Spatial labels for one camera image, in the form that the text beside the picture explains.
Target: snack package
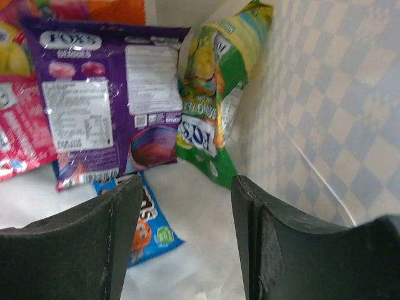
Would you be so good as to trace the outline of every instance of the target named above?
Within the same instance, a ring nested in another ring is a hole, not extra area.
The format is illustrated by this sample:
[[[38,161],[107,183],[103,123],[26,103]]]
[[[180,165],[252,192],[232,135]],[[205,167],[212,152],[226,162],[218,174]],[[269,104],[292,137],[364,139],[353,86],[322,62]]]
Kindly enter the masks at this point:
[[[225,141],[272,14],[271,6],[250,2],[236,16],[203,25],[189,48],[176,152],[227,188],[237,172]]]
[[[2,0],[0,19],[19,28],[18,12],[44,19],[146,25],[145,0]]]
[[[128,267],[167,253],[183,243],[169,227],[143,172],[139,174],[143,180],[143,201],[135,237],[131,246],[131,258]],[[127,178],[128,176],[119,179],[110,179],[106,182],[96,181],[93,183],[93,186],[97,195],[100,195],[115,188],[118,183]]]
[[[189,29],[22,19],[65,189],[176,162]]]
[[[56,159],[36,80],[0,76],[0,181]]]

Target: checkered wall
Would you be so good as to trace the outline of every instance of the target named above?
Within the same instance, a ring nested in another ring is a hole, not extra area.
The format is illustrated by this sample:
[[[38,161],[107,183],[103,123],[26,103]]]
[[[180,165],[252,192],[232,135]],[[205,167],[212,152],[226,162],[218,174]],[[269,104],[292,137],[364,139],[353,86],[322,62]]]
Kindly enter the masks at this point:
[[[399,30],[398,0],[278,1],[242,140],[249,177],[338,224],[400,213]]]

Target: nutrition label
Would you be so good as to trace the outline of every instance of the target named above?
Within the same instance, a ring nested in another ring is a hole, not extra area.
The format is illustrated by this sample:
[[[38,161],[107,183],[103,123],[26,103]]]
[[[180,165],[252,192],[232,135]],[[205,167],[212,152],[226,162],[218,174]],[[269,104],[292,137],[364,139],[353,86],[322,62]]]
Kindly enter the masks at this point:
[[[113,146],[107,81],[52,81],[42,89],[59,152]]]
[[[221,103],[222,132],[224,136],[229,135],[231,132],[236,109],[238,108],[242,94],[242,89],[235,87]]]
[[[165,46],[132,45],[125,53],[129,113],[180,111],[178,52]]]

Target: green candy bag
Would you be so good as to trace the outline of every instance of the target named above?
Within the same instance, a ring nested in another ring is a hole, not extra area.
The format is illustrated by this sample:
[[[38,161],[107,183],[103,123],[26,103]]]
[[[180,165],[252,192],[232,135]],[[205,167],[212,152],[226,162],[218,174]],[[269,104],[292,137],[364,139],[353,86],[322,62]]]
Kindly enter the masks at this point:
[[[252,1],[233,17],[203,25],[189,48],[176,153],[227,188],[237,171],[225,141],[272,15],[271,6]]]

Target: purple candy bag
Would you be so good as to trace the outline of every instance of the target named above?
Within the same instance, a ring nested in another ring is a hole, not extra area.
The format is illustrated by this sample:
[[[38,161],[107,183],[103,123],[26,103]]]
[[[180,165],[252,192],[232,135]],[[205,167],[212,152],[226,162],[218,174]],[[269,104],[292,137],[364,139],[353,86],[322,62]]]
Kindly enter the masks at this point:
[[[187,28],[22,18],[62,190],[176,162]]]

